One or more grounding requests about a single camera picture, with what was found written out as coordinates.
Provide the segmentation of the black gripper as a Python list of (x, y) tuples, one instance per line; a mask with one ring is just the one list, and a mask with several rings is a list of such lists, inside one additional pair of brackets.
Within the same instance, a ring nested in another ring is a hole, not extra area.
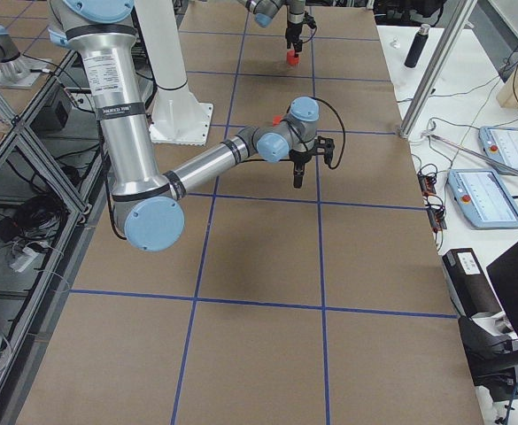
[(301, 189), (305, 175), (305, 164), (314, 156), (323, 156), (327, 166), (331, 166), (334, 156), (335, 142), (332, 138), (316, 136), (313, 145), (306, 151), (290, 151), (290, 160), (293, 162), (293, 188)]
[(315, 34), (315, 19), (307, 12), (302, 14), (290, 13), (287, 17), (287, 27), (285, 31), (285, 39), (287, 49), (291, 54), (300, 54), (302, 52), (304, 41), (301, 39), (302, 27), (307, 25), (313, 30), (313, 33), (306, 40), (309, 43)]

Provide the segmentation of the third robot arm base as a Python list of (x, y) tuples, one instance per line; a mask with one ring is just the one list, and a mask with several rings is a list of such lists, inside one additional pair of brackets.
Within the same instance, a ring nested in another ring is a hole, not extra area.
[(29, 89), (41, 72), (25, 58), (5, 27), (0, 25), (0, 87)]

